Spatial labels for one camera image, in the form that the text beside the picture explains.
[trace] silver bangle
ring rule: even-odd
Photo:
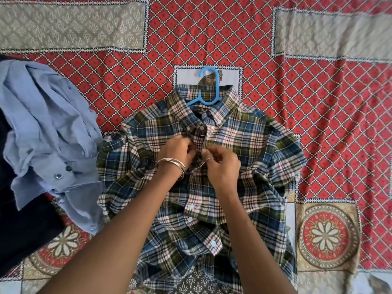
[[[177,159],[173,159],[173,158],[162,158],[156,164],[158,165],[158,163],[160,161],[166,161],[166,162],[170,162],[170,163],[173,163],[174,165],[176,165],[178,168],[180,168],[180,170],[182,172],[182,176],[179,179],[183,179],[184,178],[185,171],[186,171],[184,163],[182,163],[181,161],[179,161]]]

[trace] red diamond pattern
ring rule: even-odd
[[[363,226],[361,266],[392,270],[390,65],[271,56],[274,7],[380,14],[391,8],[391,1],[210,2],[150,0],[144,54],[18,57],[48,64],[69,78],[98,112],[104,131],[115,130],[128,115],[167,95],[174,65],[243,67],[244,102],[301,134],[308,164],[298,199],[357,200]]]

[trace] blue plastic hanger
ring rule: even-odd
[[[214,105],[216,102],[222,100],[222,98],[219,97],[219,73],[218,73],[218,70],[216,70],[214,67],[206,66],[206,67],[204,67],[203,69],[200,70],[199,77],[202,77],[203,76],[203,72],[206,71],[206,70],[214,71],[215,76],[216,76],[216,84],[215,84],[216,95],[215,95],[215,99],[213,99],[211,102],[206,102],[202,98],[202,93],[199,92],[199,94],[197,95],[196,99],[193,99],[192,101],[189,101],[187,103],[188,106],[190,106],[190,105],[192,105],[192,104],[194,104],[196,102],[200,102],[201,104],[204,104],[206,106],[211,106],[211,105]]]

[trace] hand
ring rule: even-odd
[[[189,138],[176,135],[170,138],[158,153],[158,160],[172,158],[181,161],[188,169],[197,154],[196,147]],[[162,161],[158,164],[158,171],[162,173],[173,173],[176,177],[182,175],[179,167],[173,163]]]
[[[237,155],[220,145],[211,145],[207,149],[202,149],[202,158],[207,164],[208,178],[217,196],[237,194],[237,180],[241,167]]]

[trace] checkered shirt collar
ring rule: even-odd
[[[196,99],[198,93],[202,93],[202,98],[210,102],[215,98],[215,86],[208,85],[176,85],[167,100],[169,113],[172,114],[183,128],[194,129],[202,124],[196,117],[187,102]],[[232,85],[219,87],[219,96],[222,101],[213,106],[205,106],[201,103],[195,105],[206,108],[210,111],[217,127],[221,127],[232,112],[238,110],[241,103],[236,89]]]

